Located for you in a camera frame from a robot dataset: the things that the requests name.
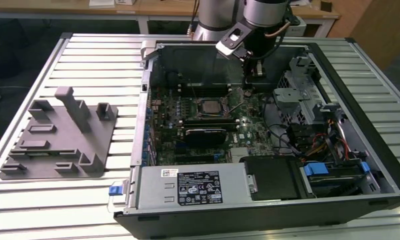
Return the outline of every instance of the white box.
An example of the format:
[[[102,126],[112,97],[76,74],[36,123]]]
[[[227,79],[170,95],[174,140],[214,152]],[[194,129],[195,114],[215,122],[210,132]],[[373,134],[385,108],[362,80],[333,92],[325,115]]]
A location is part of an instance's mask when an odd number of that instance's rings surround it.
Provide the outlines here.
[[[91,9],[110,9],[115,7],[115,0],[90,0]]]
[[[116,4],[134,5],[136,0],[115,0]]]

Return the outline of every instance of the blue latch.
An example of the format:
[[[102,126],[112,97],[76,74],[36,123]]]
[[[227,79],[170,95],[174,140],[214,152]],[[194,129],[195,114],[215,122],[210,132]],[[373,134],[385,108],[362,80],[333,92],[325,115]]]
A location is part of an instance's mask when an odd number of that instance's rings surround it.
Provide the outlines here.
[[[305,171],[307,176],[330,173],[327,165],[323,162],[309,163],[305,166]]]
[[[110,196],[122,196],[123,195],[123,186],[111,186],[108,190]]]
[[[362,168],[366,173],[371,171],[370,165],[366,161],[362,162]]]

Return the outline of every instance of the black plastic bracket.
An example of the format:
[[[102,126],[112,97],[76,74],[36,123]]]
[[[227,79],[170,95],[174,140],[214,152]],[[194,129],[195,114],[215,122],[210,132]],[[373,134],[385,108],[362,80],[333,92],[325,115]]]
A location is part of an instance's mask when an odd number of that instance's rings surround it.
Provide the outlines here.
[[[346,37],[346,41],[350,43],[350,44],[357,44],[357,40],[353,38],[353,37]]]
[[[72,32],[63,32],[60,35],[62,39],[71,39],[74,37],[74,33]]]

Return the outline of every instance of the table leg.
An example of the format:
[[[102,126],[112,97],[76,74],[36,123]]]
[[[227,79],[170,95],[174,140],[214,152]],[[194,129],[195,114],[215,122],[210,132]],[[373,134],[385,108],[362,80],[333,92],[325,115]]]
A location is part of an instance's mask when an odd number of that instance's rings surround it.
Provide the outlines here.
[[[335,23],[335,19],[323,19],[323,24],[321,25],[318,32],[315,33],[317,38],[326,38],[331,31],[333,25]]]
[[[139,32],[140,34],[150,34],[148,30],[148,16],[138,16]]]

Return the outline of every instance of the motherboard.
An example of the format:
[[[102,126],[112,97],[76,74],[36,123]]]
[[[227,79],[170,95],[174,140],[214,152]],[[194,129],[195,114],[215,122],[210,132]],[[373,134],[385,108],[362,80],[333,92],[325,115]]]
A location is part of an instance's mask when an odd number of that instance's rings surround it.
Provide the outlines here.
[[[239,86],[152,89],[156,165],[238,163],[274,154],[266,96]]]

